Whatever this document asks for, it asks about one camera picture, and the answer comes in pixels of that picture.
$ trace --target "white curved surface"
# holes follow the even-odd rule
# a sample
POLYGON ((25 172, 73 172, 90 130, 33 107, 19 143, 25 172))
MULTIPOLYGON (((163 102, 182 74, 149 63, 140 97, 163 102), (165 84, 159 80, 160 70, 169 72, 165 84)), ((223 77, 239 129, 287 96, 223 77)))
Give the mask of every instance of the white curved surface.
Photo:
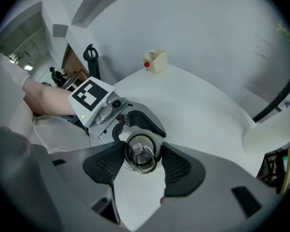
MULTIPOLYGON (((255 126, 254 121, 208 82, 168 65, 159 74, 142 69, 115 87, 119 96, 146 105, 158 117, 167 142, 229 159, 257 176, 264 154, 248 156, 243 150, 243 136, 255 126)), ((121 135, 122 140, 126 137, 128 132, 121 135)), ((121 168, 115 198, 128 229, 137 230, 159 208, 164 175, 163 168, 143 175, 121 168)))

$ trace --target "black cable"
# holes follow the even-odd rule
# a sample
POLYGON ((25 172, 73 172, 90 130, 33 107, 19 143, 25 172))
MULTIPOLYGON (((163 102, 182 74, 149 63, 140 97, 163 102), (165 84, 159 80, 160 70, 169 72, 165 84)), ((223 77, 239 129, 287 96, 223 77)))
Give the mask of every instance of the black cable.
POLYGON ((253 121, 258 122, 260 119, 263 119, 271 111, 276 109, 278 105, 290 94, 290 80, 287 82, 283 90, 276 96, 276 98, 264 108, 258 115, 253 118, 253 121))

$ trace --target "black gripper pad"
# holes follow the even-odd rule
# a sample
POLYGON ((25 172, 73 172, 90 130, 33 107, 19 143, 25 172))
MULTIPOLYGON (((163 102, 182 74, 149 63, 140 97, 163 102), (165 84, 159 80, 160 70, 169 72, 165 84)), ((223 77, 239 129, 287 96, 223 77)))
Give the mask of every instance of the black gripper pad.
POLYGON ((163 143, 161 147, 162 165, 165 171, 165 197, 185 197, 198 188, 205 179, 203 164, 163 143))
POLYGON ((120 141, 108 149, 88 157, 83 163, 83 169, 97 183, 113 186, 123 162, 125 142, 120 141))

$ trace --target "ceiling light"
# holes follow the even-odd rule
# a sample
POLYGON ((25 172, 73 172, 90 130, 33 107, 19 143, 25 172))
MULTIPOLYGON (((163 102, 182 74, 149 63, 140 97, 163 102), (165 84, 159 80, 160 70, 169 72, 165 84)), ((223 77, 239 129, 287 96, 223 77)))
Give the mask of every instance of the ceiling light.
POLYGON ((25 69, 26 71, 31 71, 31 70, 33 69, 33 67, 30 66, 30 65, 26 65, 26 66, 24 67, 24 69, 25 69))

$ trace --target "white sleeve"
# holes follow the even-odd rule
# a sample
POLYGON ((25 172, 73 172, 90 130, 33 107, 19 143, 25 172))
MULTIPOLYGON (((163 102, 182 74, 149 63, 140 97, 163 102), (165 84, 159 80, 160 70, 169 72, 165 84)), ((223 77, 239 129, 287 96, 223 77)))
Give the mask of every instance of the white sleeve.
POLYGON ((9 61, 9 58, 0 53, 1 66, 11 75, 14 82, 23 87, 24 83, 30 78, 27 71, 20 68, 18 65, 9 61))
POLYGON ((20 83, 24 83, 28 78, 27 75, 22 73, 20 67, 10 63, 8 59, 7 61, 10 64, 7 66, 5 60, 6 59, 0 56, 0 127, 9 126, 15 110, 25 96, 25 92, 20 86, 20 83), (11 67, 11 65, 16 69, 16 72, 20 69, 20 74, 14 74, 14 72, 9 73, 6 67, 11 67))

